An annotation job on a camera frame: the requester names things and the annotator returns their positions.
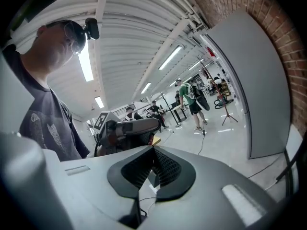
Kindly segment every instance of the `green shirt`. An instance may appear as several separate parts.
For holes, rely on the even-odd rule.
[[[195,99],[189,98],[188,93],[189,93],[188,87],[183,83],[179,88],[180,97],[184,96],[187,99],[188,104],[192,105],[195,102]]]

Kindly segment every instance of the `brick wall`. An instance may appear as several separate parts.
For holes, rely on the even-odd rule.
[[[292,99],[292,123],[301,135],[307,130],[307,57],[291,20],[276,0],[195,0],[213,27],[233,11],[246,11],[267,33],[281,58]]]

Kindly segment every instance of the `white floor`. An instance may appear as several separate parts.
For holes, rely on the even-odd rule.
[[[161,138],[161,142],[158,145],[180,149],[195,154],[198,154],[202,149],[200,152],[201,156],[222,161],[246,177],[257,173],[277,159],[272,166],[251,177],[252,181],[257,183],[263,189],[267,189],[274,184],[276,177],[286,167],[283,153],[248,160],[245,121],[242,115],[239,115],[237,111],[240,110],[240,108],[235,105],[235,102],[227,105],[228,112],[239,122],[237,123],[233,119],[227,118],[222,126],[226,112],[224,108],[218,110],[214,108],[213,102],[215,100],[216,95],[207,98],[210,105],[210,111],[203,112],[208,122],[208,125],[204,126],[206,135],[203,141],[203,146],[201,146],[203,139],[202,132],[193,131],[196,125],[189,110],[186,111],[188,114],[187,119],[182,121],[182,125],[178,128],[176,128],[176,123],[170,112],[164,116],[165,123],[169,128],[165,130],[162,128],[163,132],[158,132],[156,134]],[[180,117],[183,117],[181,111],[178,113]],[[152,190],[144,190],[144,188],[148,188],[149,184],[149,181],[146,181],[140,190],[140,200],[155,196]],[[278,184],[270,187],[267,192],[277,202],[283,199],[285,197],[284,178]],[[141,208],[147,211],[153,202],[154,198],[143,200],[140,202]]]

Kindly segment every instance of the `sneaker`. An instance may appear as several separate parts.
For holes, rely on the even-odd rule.
[[[201,131],[201,130],[202,130],[201,127],[196,127],[196,128],[194,129],[194,131]]]

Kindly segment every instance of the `tripod leg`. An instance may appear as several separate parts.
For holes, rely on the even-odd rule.
[[[225,117],[224,122],[222,123],[222,126],[224,125],[224,123],[225,123],[226,119],[227,119],[227,116]]]
[[[238,120],[236,120],[234,117],[232,117],[231,115],[229,115],[233,120],[235,120],[238,123]]]

